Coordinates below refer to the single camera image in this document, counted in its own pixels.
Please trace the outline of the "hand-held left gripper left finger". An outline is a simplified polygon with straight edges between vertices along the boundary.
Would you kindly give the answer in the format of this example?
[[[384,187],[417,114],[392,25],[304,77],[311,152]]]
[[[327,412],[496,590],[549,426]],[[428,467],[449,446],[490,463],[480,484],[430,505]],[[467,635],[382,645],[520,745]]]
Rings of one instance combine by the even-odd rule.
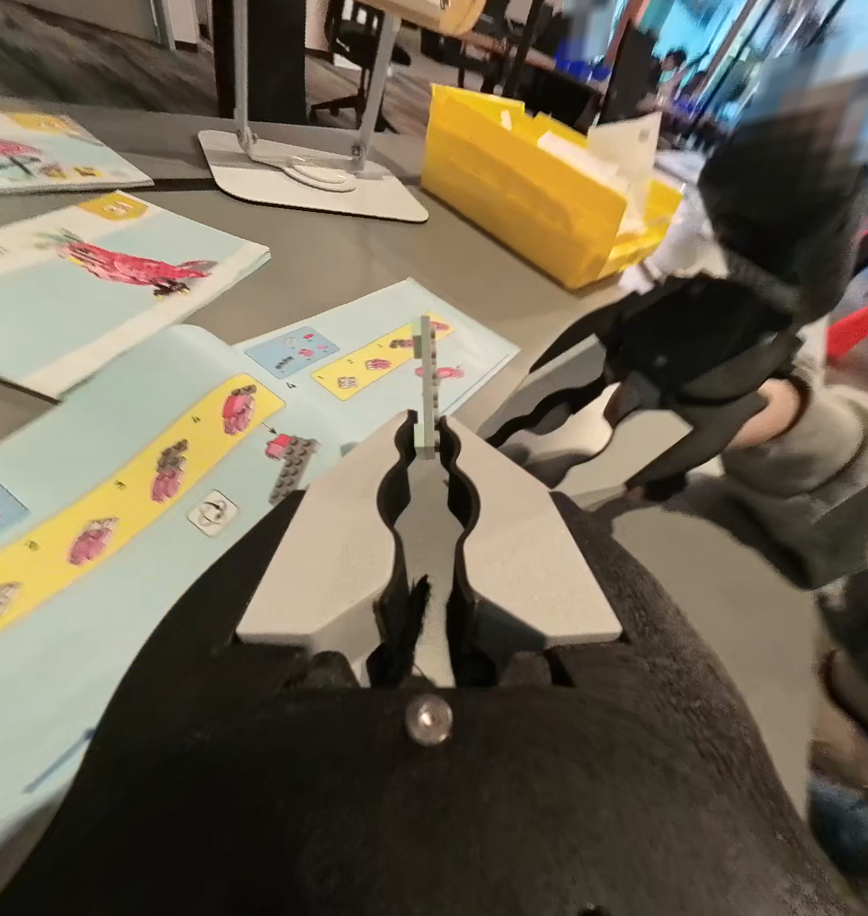
[[[336,651],[371,683],[410,676],[418,610],[396,523],[416,422],[398,412],[304,492],[237,625],[241,642]]]

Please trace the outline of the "bird cover instruction booklet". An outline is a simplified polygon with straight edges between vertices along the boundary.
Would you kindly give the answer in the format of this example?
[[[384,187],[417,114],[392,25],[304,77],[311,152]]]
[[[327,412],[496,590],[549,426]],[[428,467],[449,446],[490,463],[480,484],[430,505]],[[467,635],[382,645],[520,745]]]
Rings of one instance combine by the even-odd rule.
[[[4,224],[0,379],[57,398],[270,259],[121,190]]]

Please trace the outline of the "pile of white paper bags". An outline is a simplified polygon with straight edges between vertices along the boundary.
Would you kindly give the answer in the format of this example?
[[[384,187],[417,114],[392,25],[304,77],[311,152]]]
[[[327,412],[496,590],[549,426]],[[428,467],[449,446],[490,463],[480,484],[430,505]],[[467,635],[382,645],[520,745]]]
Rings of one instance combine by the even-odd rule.
[[[547,130],[535,145],[547,157],[562,163],[568,171],[577,172],[609,189],[625,200],[619,226],[622,235],[646,232],[646,207],[652,184],[662,114],[648,114],[615,123],[594,125],[588,129],[587,145]]]

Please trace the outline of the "person's grey sweatshirt torso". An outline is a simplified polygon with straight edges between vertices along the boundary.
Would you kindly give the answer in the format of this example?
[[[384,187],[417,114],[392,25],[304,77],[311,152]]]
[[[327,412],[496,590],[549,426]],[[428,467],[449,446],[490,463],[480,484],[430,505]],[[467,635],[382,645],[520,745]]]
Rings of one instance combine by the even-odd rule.
[[[822,678],[852,738],[868,747],[868,571],[817,591],[831,650]]]

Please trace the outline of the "orange traffic cone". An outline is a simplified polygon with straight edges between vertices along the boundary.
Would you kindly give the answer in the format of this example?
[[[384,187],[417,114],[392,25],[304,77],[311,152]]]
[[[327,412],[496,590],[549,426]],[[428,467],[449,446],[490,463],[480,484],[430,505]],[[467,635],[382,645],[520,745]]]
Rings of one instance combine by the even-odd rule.
[[[829,326],[826,333],[826,361],[836,365],[868,337],[868,304]]]

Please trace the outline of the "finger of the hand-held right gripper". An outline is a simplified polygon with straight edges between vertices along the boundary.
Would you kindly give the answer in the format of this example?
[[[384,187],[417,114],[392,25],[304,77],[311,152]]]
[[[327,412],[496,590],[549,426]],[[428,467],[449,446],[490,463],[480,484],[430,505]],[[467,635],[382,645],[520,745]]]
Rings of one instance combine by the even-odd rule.
[[[487,439],[558,431],[610,386],[606,348],[587,338],[531,372],[485,424]]]
[[[594,402],[548,432],[516,432],[505,444],[505,455],[568,496],[616,494],[690,431],[685,420],[667,410],[638,410],[611,427],[604,407],[604,401]]]

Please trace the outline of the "long grey brick plate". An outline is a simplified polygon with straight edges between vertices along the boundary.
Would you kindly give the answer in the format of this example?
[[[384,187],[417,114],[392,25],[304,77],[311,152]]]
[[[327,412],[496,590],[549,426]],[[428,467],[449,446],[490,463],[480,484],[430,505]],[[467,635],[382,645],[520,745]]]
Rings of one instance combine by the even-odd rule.
[[[421,314],[412,325],[414,358],[420,368],[421,399],[416,410],[414,446],[423,460],[434,460],[439,452],[439,368],[437,330],[428,314]]]

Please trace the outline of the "yellow plastic bin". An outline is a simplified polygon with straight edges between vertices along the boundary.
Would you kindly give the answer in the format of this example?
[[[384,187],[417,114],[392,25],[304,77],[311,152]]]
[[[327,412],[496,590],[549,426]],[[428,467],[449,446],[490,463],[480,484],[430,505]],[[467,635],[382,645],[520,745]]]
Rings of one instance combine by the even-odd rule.
[[[422,188],[560,286],[577,291],[621,274],[664,240],[683,193],[653,177],[646,232],[622,235],[625,200],[535,145],[544,131],[585,135],[520,101],[434,84]]]

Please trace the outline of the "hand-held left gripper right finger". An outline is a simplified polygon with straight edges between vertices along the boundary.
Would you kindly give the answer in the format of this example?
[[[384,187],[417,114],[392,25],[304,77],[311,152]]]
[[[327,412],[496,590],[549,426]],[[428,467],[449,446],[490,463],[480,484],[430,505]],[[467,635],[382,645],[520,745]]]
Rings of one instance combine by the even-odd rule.
[[[477,433],[439,421],[460,522],[447,640],[456,677],[497,677],[517,653],[614,642],[623,626],[554,493]]]

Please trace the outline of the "open instruction booklet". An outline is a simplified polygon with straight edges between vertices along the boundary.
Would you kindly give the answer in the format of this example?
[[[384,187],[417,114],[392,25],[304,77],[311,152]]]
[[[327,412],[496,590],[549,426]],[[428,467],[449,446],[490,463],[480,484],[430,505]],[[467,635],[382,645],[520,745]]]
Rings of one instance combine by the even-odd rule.
[[[0,833],[63,791],[177,599],[272,510],[420,404],[451,413],[519,346],[407,280],[229,345],[176,325],[0,442]]]

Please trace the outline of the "person's right hand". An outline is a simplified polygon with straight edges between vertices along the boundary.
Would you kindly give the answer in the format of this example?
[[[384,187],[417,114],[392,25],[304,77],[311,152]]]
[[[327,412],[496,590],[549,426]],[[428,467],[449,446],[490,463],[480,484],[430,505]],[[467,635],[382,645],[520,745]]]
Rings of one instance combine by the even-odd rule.
[[[731,440],[728,449],[759,447],[792,429],[806,408],[808,385],[794,377],[769,379],[758,389],[764,407]]]

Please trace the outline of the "person's right forearm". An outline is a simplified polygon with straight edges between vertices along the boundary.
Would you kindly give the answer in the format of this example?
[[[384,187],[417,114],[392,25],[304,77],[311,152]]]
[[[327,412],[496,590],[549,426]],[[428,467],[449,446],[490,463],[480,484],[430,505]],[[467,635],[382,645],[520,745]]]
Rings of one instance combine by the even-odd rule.
[[[794,417],[731,443],[724,478],[783,573],[815,591],[868,572],[868,390],[824,381],[804,357],[775,384],[793,389]]]

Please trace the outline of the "wooden book stand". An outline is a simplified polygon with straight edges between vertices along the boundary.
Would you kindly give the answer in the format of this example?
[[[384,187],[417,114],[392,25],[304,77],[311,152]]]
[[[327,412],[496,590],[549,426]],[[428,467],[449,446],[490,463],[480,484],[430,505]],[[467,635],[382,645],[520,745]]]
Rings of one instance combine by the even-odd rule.
[[[310,129],[286,125],[289,141],[260,139],[249,111],[249,3],[234,1],[234,130],[199,132],[219,188],[238,200],[303,211],[422,224],[428,210],[387,167],[371,160],[395,41],[404,20],[448,37],[471,31],[483,1],[381,2],[382,25],[356,133],[333,131],[341,151],[306,144]]]

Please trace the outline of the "flamingo cover instruction booklet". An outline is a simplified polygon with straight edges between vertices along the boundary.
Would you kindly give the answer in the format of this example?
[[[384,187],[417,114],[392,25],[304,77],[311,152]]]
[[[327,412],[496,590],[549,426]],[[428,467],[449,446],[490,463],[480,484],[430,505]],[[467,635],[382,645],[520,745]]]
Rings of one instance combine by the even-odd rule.
[[[0,111],[0,195],[153,186],[153,179],[63,115]]]

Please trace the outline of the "person's jeans leg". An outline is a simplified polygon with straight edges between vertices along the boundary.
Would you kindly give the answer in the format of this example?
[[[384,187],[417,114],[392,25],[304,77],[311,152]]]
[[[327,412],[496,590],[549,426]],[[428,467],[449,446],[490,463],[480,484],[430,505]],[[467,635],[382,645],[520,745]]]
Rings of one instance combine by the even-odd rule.
[[[821,776],[807,786],[809,829],[841,871],[868,877],[868,793]]]

